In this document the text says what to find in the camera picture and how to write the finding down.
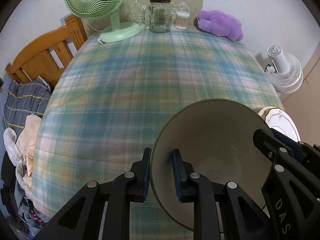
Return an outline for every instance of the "fan base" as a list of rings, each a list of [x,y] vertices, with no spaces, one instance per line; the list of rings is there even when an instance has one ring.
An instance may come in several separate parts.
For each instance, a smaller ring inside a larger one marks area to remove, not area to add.
[[[112,27],[106,28],[98,38],[101,44],[114,41],[122,41],[131,38],[141,32],[141,27],[137,23],[120,23],[119,30],[112,30]]]

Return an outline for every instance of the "plastic bag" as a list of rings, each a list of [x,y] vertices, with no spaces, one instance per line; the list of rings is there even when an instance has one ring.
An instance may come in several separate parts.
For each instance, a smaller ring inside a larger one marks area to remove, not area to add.
[[[23,163],[23,156],[16,146],[16,138],[16,132],[11,128],[7,128],[3,133],[4,147],[12,164],[17,167],[20,163]]]
[[[31,179],[28,177],[27,167],[24,163],[20,163],[16,167],[16,177],[20,187],[26,192],[26,197],[32,201]]]

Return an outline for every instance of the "cotton swab container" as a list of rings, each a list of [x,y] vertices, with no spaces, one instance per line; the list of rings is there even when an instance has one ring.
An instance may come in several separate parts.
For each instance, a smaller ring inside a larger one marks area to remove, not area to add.
[[[189,24],[190,14],[187,12],[176,12],[174,26],[179,30],[186,30]]]

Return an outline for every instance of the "green desk fan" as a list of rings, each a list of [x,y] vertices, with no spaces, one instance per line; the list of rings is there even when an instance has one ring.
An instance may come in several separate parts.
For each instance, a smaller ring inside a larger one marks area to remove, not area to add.
[[[110,15],[111,26],[104,29],[98,38],[101,44],[121,41],[141,31],[137,23],[120,23],[118,9],[122,2],[123,0],[65,0],[68,9],[80,18],[97,19]]]

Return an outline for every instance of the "white wall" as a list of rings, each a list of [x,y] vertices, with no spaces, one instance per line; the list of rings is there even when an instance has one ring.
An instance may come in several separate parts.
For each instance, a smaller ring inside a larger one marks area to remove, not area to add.
[[[274,44],[305,67],[320,42],[320,28],[301,0],[204,0],[203,10],[214,9],[241,21],[243,42],[262,67]]]
[[[29,42],[59,28],[69,13],[64,0],[22,0],[0,33],[0,77]]]

